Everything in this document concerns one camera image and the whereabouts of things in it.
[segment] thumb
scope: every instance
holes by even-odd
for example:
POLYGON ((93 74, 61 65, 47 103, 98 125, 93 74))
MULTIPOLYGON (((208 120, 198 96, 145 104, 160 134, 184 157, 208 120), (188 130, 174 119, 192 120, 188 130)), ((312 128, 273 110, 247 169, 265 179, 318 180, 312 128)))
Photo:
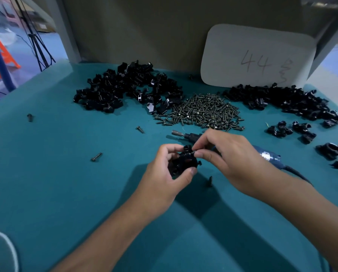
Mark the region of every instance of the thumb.
POLYGON ((195 157, 205 159, 206 161, 212 163, 214 166, 216 166, 222 173, 228 169, 228 166, 224 159, 214 151, 206 150, 206 149, 201 149, 197 150, 194 153, 195 157))
POLYGON ((179 193, 189 183, 191 183, 191 180, 196 173, 197 169, 195 167, 191 167, 186 169, 177 179, 175 179, 173 184, 175 186, 176 193, 179 193))

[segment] electric screwdriver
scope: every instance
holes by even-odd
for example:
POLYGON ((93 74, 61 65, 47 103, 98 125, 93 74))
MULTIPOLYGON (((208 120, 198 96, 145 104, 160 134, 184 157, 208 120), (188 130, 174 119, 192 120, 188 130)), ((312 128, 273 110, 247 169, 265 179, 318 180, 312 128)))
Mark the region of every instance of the electric screwdriver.
MULTIPOLYGON (((175 131, 173 130, 171 132, 172 135, 175 135, 175 136, 182 136, 184 137, 185 139, 187 139, 190 143, 195 143, 199 137, 201 136, 201 134, 195 134, 195 133, 190 133, 190 134, 183 134, 181 132, 178 132, 178 131, 175 131)), ((312 183, 307 179, 305 178, 302 174, 300 174, 298 171, 296 171, 295 169, 293 169, 292 167, 289 167, 287 165, 284 165, 282 162, 281 162, 281 156, 280 155, 277 155, 276 153, 272 152, 272 151, 267 151, 261 147, 258 147, 258 146, 255 146, 255 145, 252 145, 256 151, 267 161, 269 161, 273 166, 275 166, 277 169, 280 169, 280 170, 285 170, 285 171, 288 171, 290 173, 293 173, 294 175, 302 178, 303 180, 307 181, 308 183, 310 183, 312 185, 312 183)))

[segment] white cable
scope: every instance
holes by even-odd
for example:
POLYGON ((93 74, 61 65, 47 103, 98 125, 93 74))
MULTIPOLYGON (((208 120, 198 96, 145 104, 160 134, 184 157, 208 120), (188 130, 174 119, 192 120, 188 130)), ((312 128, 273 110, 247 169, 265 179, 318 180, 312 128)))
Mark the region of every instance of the white cable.
POLYGON ((12 253, 12 258, 13 258, 13 263, 14 263, 14 272, 18 272, 19 271, 18 256, 17 256, 17 252, 14 248, 13 243, 7 237, 7 235, 3 234, 2 232, 0 232, 0 237, 3 238, 6 241, 6 243, 8 244, 8 247, 11 250, 11 253, 12 253))

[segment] right hand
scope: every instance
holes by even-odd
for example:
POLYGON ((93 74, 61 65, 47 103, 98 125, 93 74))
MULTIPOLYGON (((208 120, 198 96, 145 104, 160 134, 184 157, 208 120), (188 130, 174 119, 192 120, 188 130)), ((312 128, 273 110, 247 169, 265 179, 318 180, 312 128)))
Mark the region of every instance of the right hand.
POLYGON ((286 174, 265 160, 244 136, 208 129, 194 144, 194 156, 216 166, 240 192, 264 201, 286 174), (216 146, 221 156, 204 148, 216 146))

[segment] finger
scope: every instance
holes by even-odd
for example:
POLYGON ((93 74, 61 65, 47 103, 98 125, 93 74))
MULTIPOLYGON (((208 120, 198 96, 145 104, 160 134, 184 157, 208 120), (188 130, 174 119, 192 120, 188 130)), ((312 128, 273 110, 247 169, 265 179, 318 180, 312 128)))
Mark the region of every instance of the finger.
POLYGON ((223 158, 219 154, 215 153, 214 151, 210 151, 206 149, 197 150, 194 153, 194 157, 203 158, 206 161, 212 163, 223 174, 228 169, 227 163, 223 160, 223 158))
POLYGON ((173 180, 172 185, 174 186, 175 193, 178 194, 189 183, 191 183, 191 180, 196 173, 197 169, 195 167, 191 167, 186 169, 177 179, 173 180))
POLYGON ((172 160, 172 159, 177 159, 177 158, 179 158, 179 154, 178 153, 169 153, 169 154, 167 154, 167 159, 168 159, 168 161, 169 160, 172 160))
POLYGON ((184 146, 180 144, 163 144, 159 147, 156 156, 162 159, 167 159, 167 154, 177 151, 184 151, 184 146))
POLYGON ((203 133, 203 135, 199 137, 199 139, 193 145, 192 149, 193 150, 203 149, 208 144, 213 144, 217 146, 220 140, 221 133, 223 132, 213 130, 213 129, 208 129, 205 133, 203 133))

